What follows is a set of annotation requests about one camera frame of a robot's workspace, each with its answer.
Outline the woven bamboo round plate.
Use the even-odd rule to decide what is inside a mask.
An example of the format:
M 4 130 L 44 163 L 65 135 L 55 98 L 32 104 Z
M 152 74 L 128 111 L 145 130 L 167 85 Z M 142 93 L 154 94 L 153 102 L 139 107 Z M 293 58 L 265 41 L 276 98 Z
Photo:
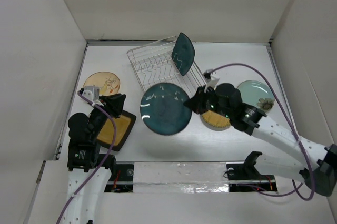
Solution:
M 230 120 L 224 116 L 221 116 L 215 112 L 207 111 L 201 115 L 203 124 L 214 131 L 224 131 L 230 128 Z

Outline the dark teal round plate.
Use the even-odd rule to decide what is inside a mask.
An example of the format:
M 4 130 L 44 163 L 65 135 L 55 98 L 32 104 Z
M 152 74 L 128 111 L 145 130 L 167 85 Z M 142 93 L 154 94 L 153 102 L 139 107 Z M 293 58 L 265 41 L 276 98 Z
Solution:
M 181 132 L 189 124 L 192 111 L 184 106 L 187 93 L 173 83 L 151 86 L 140 101 L 143 123 L 153 132 L 170 136 Z

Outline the dark teal square plate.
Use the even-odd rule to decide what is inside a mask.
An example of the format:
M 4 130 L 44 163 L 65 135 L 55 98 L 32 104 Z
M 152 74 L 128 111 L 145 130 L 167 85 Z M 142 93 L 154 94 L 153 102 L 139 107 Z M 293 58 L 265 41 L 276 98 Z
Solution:
M 172 60 L 182 76 L 190 70 L 195 57 L 195 49 L 191 40 L 180 33 L 172 51 Z

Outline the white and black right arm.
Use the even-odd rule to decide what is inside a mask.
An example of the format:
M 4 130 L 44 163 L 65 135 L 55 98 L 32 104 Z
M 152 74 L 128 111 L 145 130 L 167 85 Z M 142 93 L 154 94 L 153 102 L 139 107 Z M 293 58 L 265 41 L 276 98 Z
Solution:
M 304 183 L 315 193 L 329 197 L 336 186 L 336 145 L 324 146 L 293 133 L 275 122 L 265 112 L 242 101 L 233 85 L 199 87 L 184 106 L 196 114 L 215 112 L 229 119 L 234 129 L 263 140 L 293 160 L 277 159 L 260 151 L 251 152 L 240 164 L 239 173 L 249 179 L 276 175 Z

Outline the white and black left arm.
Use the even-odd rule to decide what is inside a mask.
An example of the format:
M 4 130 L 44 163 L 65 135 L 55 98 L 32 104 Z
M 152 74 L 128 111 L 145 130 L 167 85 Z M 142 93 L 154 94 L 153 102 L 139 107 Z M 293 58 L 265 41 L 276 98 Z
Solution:
M 94 223 L 105 186 L 117 175 L 112 147 L 100 154 L 97 137 L 106 121 L 120 117 L 126 96 L 101 96 L 95 103 L 83 95 L 83 90 L 77 94 L 93 109 L 89 115 L 75 113 L 68 120 L 67 201 L 57 223 Z

